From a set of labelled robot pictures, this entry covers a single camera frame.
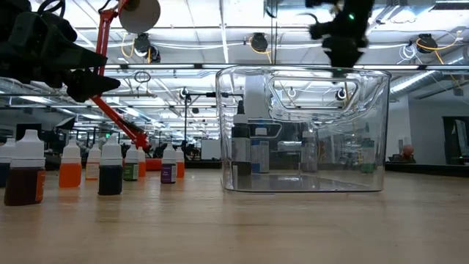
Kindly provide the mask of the small brown dropper bottle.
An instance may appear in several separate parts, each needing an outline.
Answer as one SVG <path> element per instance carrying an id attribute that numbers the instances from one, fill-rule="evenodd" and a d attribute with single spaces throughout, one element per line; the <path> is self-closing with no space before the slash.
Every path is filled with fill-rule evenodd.
<path id="1" fill-rule="evenodd" d="M 37 130 L 27 129 L 15 143 L 4 192 L 6 206 L 39 204 L 45 185 L 44 144 Z"/>

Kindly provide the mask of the white board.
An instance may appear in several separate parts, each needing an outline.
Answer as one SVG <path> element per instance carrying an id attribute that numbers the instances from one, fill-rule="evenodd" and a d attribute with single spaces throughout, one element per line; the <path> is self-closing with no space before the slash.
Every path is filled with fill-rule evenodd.
<path id="1" fill-rule="evenodd" d="M 201 141 L 201 159 L 219 160 L 221 158 L 221 141 L 219 139 L 203 139 Z"/>

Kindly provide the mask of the small purple dropper bottle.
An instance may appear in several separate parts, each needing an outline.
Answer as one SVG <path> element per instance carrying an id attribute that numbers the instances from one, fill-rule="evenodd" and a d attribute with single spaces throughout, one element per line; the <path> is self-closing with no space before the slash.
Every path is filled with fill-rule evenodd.
<path id="1" fill-rule="evenodd" d="M 172 184 L 177 181 L 177 159 L 172 143 L 168 143 L 161 159 L 160 182 Z"/>

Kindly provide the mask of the small orange dropper bottle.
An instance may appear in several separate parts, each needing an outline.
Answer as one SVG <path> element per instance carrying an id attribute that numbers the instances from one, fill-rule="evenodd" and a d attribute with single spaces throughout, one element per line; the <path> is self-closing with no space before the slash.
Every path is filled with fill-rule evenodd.
<path id="1" fill-rule="evenodd" d="M 59 187 L 77 188 L 81 184 L 81 150 L 75 139 L 64 147 L 59 167 Z"/>
<path id="2" fill-rule="evenodd" d="M 146 156 L 142 147 L 138 148 L 138 162 L 139 162 L 139 177 L 146 175 Z"/>
<path id="3" fill-rule="evenodd" d="M 185 154 L 181 147 L 176 149 L 177 161 L 177 179 L 184 178 L 185 176 Z"/>

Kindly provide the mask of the black pole stand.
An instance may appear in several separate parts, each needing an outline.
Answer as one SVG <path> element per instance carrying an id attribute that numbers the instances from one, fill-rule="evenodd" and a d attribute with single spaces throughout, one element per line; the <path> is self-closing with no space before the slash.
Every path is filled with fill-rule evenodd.
<path id="1" fill-rule="evenodd" d="M 189 92 L 182 91 L 183 98 L 183 146 L 190 142 L 188 136 L 203 139 L 219 139 L 221 141 L 221 158 L 219 160 L 202 160 L 219 162 L 223 159 L 223 135 L 230 131 L 232 117 L 237 105 L 244 98 L 236 92 Z"/>

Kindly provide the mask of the large black food colouring bottle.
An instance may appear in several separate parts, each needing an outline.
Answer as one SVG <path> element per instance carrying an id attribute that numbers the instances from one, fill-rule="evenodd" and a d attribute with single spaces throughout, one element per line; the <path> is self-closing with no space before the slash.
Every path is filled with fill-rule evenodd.
<path id="1" fill-rule="evenodd" d="M 243 100 L 238 102 L 237 113 L 233 116 L 231 136 L 233 176 L 247 177 L 251 174 L 251 139 Z"/>

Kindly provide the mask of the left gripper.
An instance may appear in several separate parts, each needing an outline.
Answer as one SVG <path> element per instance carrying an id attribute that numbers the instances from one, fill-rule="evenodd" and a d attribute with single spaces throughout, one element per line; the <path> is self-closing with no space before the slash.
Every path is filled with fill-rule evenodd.
<path id="1" fill-rule="evenodd" d="M 0 11 L 0 76 L 29 84 L 41 81 L 53 88 L 67 86 L 76 102 L 116 89 L 120 81 L 90 69 L 107 57 L 77 44 L 70 23 L 52 12 Z"/>

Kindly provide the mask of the small green dropper bottle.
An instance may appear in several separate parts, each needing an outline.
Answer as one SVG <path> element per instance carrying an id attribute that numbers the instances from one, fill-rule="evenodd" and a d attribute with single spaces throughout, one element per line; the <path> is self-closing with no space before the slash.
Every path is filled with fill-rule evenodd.
<path id="1" fill-rule="evenodd" d="M 126 152 L 125 164 L 123 167 L 123 180 L 135 181 L 139 178 L 139 154 L 134 145 L 131 145 Z"/>

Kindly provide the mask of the clear plastic bin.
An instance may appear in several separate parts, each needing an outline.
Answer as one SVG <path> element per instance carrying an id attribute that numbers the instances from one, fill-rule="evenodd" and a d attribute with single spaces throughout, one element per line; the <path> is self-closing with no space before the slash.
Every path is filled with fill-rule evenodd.
<path id="1" fill-rule="evenodd" d="M 247 65 L 216 76 L 222 176 L 240 192 L 383 189 L 390 74 Z"/>

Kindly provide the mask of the black aluminium rig frame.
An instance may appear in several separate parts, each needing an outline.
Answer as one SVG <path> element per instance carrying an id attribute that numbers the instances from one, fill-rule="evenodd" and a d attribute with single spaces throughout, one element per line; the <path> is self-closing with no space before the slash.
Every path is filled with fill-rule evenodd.
<path id="1" fill-rule="evenodd" d="M 270 0 L 270 33 L 271 33 L 271 63 L 276 63 L 277 57 L 277 17 L 278 17 L 278 0 Z"/>

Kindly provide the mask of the small black dropper bottle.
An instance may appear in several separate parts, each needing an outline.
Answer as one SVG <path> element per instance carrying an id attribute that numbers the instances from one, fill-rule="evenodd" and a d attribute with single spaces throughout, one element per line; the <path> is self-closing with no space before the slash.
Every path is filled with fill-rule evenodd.
<path id="1" fill-rule="evenodd" d="M 112 134 L 102 146 L 101 151 L 98 177 L 98 194 L 100 196 L 119 195 L 122 193 L 122 164 L 121 147 L 118 144 L 117 136 Z"/>

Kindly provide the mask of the small dark blue dropper bottle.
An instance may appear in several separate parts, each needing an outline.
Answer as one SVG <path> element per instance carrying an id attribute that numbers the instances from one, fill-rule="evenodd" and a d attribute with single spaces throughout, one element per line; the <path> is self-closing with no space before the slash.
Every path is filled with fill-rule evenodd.
<path id="1" fill-rule="evenodd" d="M 7 177 L 10 172 L 12 153 L 14 149 L 14 138 L 8 138 L 6 143 L 0 146 L 0 188 L 4 188 L 6 186 Z"/>

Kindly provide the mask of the large blue food colouring bottle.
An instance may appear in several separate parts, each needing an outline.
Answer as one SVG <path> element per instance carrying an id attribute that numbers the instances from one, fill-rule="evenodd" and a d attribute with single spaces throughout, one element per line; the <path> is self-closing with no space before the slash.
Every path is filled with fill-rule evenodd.
<path id="1" fill-rule="evenodd" d="M 256 128 L 251 140 L 251 168 L 254 174 L 266 174 L 270 166 L 270 145 L 267 129 Z"/>

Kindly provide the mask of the person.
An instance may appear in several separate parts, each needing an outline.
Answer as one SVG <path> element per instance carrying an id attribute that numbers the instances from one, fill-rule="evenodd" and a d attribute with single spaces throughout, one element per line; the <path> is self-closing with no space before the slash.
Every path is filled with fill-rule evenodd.
<path id="1" fill-rule="evenodd" d="M 406 144 L 403 146 L 400 156 L 403 161 L 414 162 L 415 159 L 413 157 L 413 153 L 414 153 L 413 146 L 411 144 Z"/>

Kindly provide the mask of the large green food colouring bottle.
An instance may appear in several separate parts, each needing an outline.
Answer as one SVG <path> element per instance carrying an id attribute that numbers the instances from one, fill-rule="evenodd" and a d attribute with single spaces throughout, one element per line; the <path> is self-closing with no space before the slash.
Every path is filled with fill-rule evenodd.
<path id="1" fill-rule="evenodd" d="M 362 155 L 361 172 L 365 174 L 373 173 L 374 166 L 375 166 L 375 158 L 376 158 L 373 139 L 363 138 L 362 145 L 361 145 L 361 155 Z"/>

